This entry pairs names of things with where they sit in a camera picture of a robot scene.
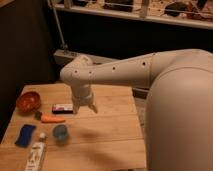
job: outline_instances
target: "cup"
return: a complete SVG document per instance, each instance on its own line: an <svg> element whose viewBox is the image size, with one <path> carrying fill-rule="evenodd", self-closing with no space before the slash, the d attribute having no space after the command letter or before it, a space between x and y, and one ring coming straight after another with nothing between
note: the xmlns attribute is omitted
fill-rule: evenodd
<svg viewBox="0 0 213 171"><path fill-rule="evenodd" d="M67 126L64 124L57 125L53 129L53 137L57 142L66 141L69 137Z"/></svg>

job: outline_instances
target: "wall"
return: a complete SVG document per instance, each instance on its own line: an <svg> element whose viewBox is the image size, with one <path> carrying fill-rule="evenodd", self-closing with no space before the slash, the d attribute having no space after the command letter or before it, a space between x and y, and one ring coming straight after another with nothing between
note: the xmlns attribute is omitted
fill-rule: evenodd
<svg viewBox="0 0 213 171"><path fill-rule="evenodd" d="M22 87L57 76L44 5L45 0L16 0L0 8L0 140Z"/></svg>

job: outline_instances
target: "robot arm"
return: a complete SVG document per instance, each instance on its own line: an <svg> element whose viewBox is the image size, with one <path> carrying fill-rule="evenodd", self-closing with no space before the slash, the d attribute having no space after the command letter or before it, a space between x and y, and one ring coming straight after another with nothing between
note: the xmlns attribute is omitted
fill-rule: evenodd
<svg viewBox="0 0 213 171"><path fill-rule="evenodd" d="M145 117L149 171L213 170L213 54L188 49L103 65L82 55L61 71L74 112L94 105L90 84L150 88Z"/></svg>
<svg viewBox="0 0 213 171"><path fill-rule="evenodd" d="M102 65L93 65L89 57L80 55L62 69L61 79L71 86L74 113L86 105L97 112L90 84L150 88L155 78L176 58L195 56L198 52L189 49L151 53Z"/></svg>

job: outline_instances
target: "bowl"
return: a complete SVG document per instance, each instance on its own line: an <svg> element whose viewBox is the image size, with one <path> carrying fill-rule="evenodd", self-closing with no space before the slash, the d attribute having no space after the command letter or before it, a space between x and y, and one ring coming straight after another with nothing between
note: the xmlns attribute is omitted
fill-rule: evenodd
<svg viewBox="0 0 213 171"><path fill-rule="evenodd" d="M41 106L40 95L35 91L29 91L18 97L16 107L22 113L29 113L37 110Z"/></svg>

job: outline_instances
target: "dark wall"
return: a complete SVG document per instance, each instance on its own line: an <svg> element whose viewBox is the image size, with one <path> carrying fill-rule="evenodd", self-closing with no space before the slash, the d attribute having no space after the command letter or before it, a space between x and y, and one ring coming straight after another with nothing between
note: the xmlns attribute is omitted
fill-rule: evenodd
<svg viewBox="0 0 213 171"><path fill-rule="evenodd" d="M60 12L70 50L123 59L154 51L213 51L213 31L145 21Z"/></svg>
<svg viewBox="0 0 213 171"><path fill-rule="evenodd" d="M25 84L56 79L45 0L16 0L0 8L0 140Z"/></svg>

